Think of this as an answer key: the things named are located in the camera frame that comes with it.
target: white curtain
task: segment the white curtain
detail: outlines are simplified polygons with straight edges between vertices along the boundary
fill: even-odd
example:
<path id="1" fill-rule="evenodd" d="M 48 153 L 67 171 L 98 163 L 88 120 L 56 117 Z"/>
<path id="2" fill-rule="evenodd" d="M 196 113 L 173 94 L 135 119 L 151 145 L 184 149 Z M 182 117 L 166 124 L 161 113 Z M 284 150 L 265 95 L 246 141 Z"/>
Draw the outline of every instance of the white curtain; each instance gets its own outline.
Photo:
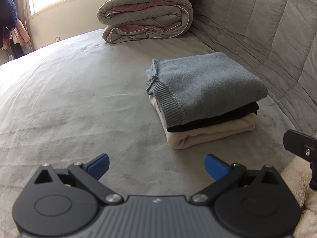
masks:
<path id="1" fill-rule="evenodd" d="M 16 14 L 18 19 L 22 22 L 24 28 L 27 30 L 29 36 L 31 37 L 32 41 L 32 36 L 30 33 L 30 25 L 29 25 L 29 14 L 28 14 L 28 3 L 27 0 L 14 0 L 15 6 L 16 6 Z M 21 46 L 23 53 L 29 54 L 30 52 L 33 51 L 32 49 L 32 43 L 28 42 L 26 45 Z"/>

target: folded cream sweater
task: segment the folded cream sweater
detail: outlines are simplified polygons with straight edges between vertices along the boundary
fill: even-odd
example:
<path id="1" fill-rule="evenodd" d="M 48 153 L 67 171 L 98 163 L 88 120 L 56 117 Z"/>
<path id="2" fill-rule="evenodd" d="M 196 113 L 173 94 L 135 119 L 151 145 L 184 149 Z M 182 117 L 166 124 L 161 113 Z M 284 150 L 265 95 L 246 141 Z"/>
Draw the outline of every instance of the folded cream sweater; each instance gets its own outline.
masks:
<path id="1" fill-rule="evenodd" d="M 159 110 L 154 95 L 150 95 L 149 97 L 152 106 L 157 111 L 161 120 L 163 129 L 165 131 L 167 143 L 174 149 L 185 149 L 196 144 L 218 140 L 236 133 L 252 131 L 258 121 L 256 114 L 250 113 L 249 115 L 241 119 L 227 121 L 209 127 L 194 129 L 185 132 L 168 132 L 166 130 L 164 118 Z"/>

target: ribbed sweater cuff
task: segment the ribbed sweater cuff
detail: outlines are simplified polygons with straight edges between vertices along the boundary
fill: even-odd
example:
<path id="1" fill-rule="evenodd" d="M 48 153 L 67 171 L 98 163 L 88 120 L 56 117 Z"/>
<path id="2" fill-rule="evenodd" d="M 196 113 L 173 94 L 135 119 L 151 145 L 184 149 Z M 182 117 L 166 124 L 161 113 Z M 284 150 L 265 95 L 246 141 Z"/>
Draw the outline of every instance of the ribbed sweater cuff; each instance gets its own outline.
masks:
<path id="1" fill-rule="evenodd" d="M 183 124 L 180 107 L 174 100 L 169 89 L 164 83 L 158 81 L 157 77 L 154 78 L 154 76 L 152 76 L 152 79 L 149 80 L 147 93 L 155 96 L 158 107 L 164 116 L 167 128 Z"/>

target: folded blue sweater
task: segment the folded blue sweater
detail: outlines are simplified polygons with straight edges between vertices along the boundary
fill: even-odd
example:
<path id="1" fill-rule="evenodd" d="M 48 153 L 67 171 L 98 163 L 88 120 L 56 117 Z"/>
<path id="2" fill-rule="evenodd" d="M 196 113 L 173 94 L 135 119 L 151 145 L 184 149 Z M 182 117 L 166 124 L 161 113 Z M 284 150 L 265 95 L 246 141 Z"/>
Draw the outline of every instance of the folded blue sweater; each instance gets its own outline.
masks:
<path id="1" fill-rule="evenodd" d="M 146 74 L 146 92 L 155 96 L 167 128 L 219 116 L 267 96 L 258 77 L 220 52 L 153 59 Z"/>

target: hanging clothes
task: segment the hanging clothes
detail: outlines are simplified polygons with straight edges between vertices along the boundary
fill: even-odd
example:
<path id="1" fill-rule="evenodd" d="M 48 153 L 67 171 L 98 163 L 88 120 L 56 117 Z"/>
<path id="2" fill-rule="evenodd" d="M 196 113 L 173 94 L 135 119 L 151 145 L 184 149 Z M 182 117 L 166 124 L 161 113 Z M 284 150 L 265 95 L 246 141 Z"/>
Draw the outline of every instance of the hanging clothes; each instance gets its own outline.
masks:
<path id="1" fill-rule="evenodd" d="M 20 58 L 21 56 L 24 55 L 20 44 L 15 44 L 13 42 L 13 39 L 10 40 L 9 46 L 10 46 L 10 48 L 12 50 L 14 59 L 18 59 L 18 58 Z"/>
<path id="2" fill-rule="evenodd" d="M 3 43 L 2 43 L 2 50 L 7 50 L 8 48 L 8 43 L 6 41 L 3 40 Z"/>
<path id="3" fill-rule="evenodd" d="M 13 56 L 12 50 L 11 50 L 11 48 L 10 48 L 10 45 L 7 46 L 6 51 L 7 51 L 8 57 L 9 57 L 9 61 L 14 60 L 14 56 Z"/>
<path id="4" fill-rule="evenodd" d="M 27 42 L 31 40 L 30 36 L 28 35 L 26 29 L 24 28 L 22 22 L 19 19 L 17 20 L 17 27 L 12 31 L 12 37 L 13 41 L 16 37 L 18 42 L 15 41 L 14 43 L 20 43 L 21 46 L 26 45 Z"/>
<path id="5" fill-rule="evenodd" d="M 8 42 L 12 35 L 10 31 L 17 27 L 16 6 L 13 0 L 0 0 L 0 44 Z"/>

